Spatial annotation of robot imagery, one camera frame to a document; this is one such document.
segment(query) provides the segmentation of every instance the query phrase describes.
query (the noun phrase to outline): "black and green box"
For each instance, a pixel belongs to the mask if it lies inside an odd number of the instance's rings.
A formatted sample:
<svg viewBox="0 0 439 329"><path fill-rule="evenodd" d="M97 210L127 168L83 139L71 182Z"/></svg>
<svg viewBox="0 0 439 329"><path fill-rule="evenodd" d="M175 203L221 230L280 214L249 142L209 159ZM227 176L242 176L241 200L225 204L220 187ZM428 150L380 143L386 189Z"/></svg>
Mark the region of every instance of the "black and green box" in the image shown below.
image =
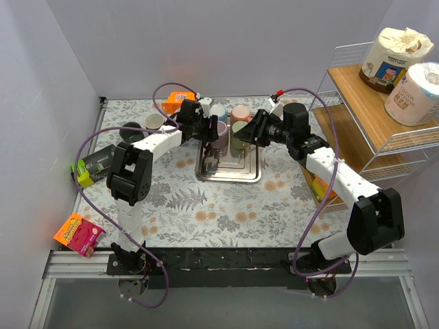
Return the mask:
<svg viewBox="0 0 439 329"><path fill-rule="evenodd" d="M110 169L112 157L115 154L116 147L109 145L78 162L78 182L84 188L93 185L97 181L105 178ZM75 164L71 165L71 177L73 179L73 171Z"/></svg>

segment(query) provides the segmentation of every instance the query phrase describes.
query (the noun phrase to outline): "wrapped paper roll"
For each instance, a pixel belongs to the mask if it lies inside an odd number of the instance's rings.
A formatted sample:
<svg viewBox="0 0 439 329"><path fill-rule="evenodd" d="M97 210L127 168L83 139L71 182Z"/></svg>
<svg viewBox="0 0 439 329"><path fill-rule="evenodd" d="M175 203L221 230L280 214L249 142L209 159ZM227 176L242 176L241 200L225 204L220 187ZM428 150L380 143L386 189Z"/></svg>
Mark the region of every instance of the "wrapped paper roll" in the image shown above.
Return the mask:
<svg viewBox="0 0 439 329"><path fill-rule="evenodd" d="M402 125L422 125L439 109L439 64L411 66L384 103Z"/></svg>
<svg viewBox="0 0 439 329"><path fill-rule="evenodd" d="M372 89L390 93L409 66L422 62L433 47L426 35L413 29L385 28L370 49L359 76Z"/></svg>

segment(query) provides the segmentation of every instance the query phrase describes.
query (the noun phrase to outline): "package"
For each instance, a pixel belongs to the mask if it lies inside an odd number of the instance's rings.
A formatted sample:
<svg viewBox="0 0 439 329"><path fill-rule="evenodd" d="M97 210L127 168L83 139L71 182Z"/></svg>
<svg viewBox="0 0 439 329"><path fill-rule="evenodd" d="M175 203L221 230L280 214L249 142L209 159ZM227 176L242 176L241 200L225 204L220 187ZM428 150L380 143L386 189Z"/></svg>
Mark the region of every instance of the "package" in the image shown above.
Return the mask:
<svg viewBox="0 0 439 329"><path fill-rule="evenodd" d="M360 78L380 93L390 93L409 66L422 62L433 49L430 39L414 29L385 28L369 51Z"/></svg>
<svg viewBox="0 0 439 329"><path fill-rule="evenodd" d="M423 125L439 110L439 64L411 66L384 102L387 113L402 125Z"/></svg>
<svg viewBox="0 0 439 329"><path fill-rule="evenodd" d="M167 114L173 114L178 111L181 107L181 103L184 99L190 99L191 101L195 101L195 95L188 91L174 91L168 97L165 103L162 103L162 109Z"/></svg>
<svg viewBox="0 0 439 329"><path fill-rule="evenodd" d="M80 255L90 257L97 244L105 237L105 231L85 220L79 214L72 214L55 234L54 239Z"/></svg>
<svg viewBox="0 0 439 329"><path fill-rule="evenodd" d="M82 187L89 187L108 175L115 150L116 147L112 144L79 160L78 182ZM74 180L75 164L72 163L70 167L71 177Z"/></svg>
<svg viewBox="0 0 439 329"><path fill-rule="evenodd" d="M321 202L323 200L324 195L328 191L329 185L320 177L316 176L316 178L313 181L313 184L311 185L311 190L313 191L314 196L316 199ZM336 197L337 193L334 191L331 191L331 194L329 195L329 199Z"/></svg>

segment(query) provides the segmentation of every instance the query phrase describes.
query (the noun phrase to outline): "shelf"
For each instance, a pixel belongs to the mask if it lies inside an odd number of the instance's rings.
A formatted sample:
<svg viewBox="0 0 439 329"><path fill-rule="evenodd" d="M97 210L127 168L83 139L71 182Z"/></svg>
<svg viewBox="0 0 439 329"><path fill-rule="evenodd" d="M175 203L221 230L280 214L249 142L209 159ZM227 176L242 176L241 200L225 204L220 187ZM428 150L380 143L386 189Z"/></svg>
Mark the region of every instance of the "shelf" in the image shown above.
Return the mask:
<svg viewBox="0 0 439 329"><path fill-rule="evenodd" d="M374 152L381 150L395 134L416 133L419 130L439 126L436 118L416 127L407 127L397 123L384 108L384 101L388 95L378 93L367 86L358 75L360 69L361 65L331 67L328 69L328 74ZM415 134L399 136L400 139L394 139L395 143L388 143L384 151L390 152L417 145L439 143L439 129L419 133L423 138Z"/></svg>
<svg viewBox="0 0 439 329"><path fill-rule="evenodd" d="M374 154L364 140L347 107L344 104L340 104L329 106L329 109L331 110L337 130L340 158L345 159L346 163L359 173L372 159ZM324 108L314 108L313 113L329 145L335 149L334 135L326 110ZM403 164L405 164L405 161L400 155L379 156L368 166L368 170Z"/></svg>
<svg viewBox="0 0 439 329"><path fill-rule="evenodd" d="M314 195L313 191L311 190L311 185L313 184L313 180L314 180L313 176L309 173L308 170L306 170L302 166L300 166L300 170L302 170L303 176L305 177L305 181L307 182L309 191L311 192L311 195L313 197L314 202L316 203L316 206L319 206L320 202L316 199L316 196ZM343 200L340 199L339 197L336 197L331 204L329 204L328 206L325 206L323 208L322 213L339 211L339 210L344 210L344 209L347 209L347 208L348 207L343 202Z"/></svg>

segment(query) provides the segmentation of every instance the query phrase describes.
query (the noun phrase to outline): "metal base plate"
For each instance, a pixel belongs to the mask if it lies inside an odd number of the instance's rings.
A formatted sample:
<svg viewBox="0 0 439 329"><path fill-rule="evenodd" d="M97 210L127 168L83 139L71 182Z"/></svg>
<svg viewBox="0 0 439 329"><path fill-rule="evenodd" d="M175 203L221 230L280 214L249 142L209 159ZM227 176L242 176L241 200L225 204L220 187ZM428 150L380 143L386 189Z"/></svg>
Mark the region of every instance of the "metal base plate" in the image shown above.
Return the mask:
<svg viewBox="0 0 439 329"><path fill-rule="evenodd" d="M201 180L257 182L262 172L259 150L255 145L242 150L234 149L230 139L228 147L223 150L200 143L195 175Z"/></svg>

